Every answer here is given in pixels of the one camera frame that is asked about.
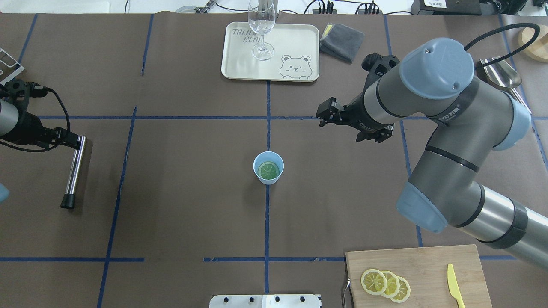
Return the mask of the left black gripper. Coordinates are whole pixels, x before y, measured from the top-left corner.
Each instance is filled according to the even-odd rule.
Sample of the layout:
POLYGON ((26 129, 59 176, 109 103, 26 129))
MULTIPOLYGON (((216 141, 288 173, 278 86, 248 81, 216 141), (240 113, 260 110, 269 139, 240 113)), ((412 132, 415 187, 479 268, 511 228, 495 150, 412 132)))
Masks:
POLYGON ((63 128, 45 128, 37 116, 27 111, 30 98, 43 98, 53 92, 47 86, 23 80, 12 80, 2 85, 1 140, 14 144, 14 148, 18 145, 33 145, 43 150, 55 146, 80 150, 81 135, 63 128))

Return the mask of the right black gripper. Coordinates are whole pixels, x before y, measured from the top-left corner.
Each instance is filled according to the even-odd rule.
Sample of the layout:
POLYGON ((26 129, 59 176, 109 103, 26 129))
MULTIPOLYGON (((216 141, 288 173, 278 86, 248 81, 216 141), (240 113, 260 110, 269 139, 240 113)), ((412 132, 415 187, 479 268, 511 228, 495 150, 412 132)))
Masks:
POLYGON ((323 128, 329 123, 349 125, 359 131, 356 142, 373 140, 381 143, 391 138, 393 124, 381 124, 372 117, 373 108, 366 106, 367 103, 372 102, 367 91, 376 99, 375 83, 399 63, 400 60, 394 55, 378 53, 367 55, 361 64, 362 69, 368 72, 362 92, 344 107, 337 102, 336 98, 329 98, 319 104, 316 111, 316 117, 320 119, 319 127, 323 128))

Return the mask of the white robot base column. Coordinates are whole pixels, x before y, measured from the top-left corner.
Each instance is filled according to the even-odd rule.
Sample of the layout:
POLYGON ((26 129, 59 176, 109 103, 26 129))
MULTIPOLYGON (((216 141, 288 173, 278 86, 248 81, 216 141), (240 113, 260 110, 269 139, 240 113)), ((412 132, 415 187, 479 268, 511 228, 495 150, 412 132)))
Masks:
POLYGON ((315 294, 218 295, 210 308, 321 308, 321 296, 315 294))

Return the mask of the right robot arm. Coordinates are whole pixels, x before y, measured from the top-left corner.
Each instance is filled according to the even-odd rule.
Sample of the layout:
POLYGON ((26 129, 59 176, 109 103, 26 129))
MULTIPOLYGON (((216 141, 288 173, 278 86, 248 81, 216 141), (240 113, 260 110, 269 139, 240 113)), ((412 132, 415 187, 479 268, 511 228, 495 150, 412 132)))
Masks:
POLYGON ((321 126, 348 125, 357 141, 383 142, 415 113, 437 124, 396 203, 432 233, 453 226, 493 249, 547 269, 547 218, 475 181, 491 151, 514 146, 532 129, 527 108, 475 76, 474 61, 450 38, 427 41, 402 61, 381 56, 348 105, 321 103, 321 126))

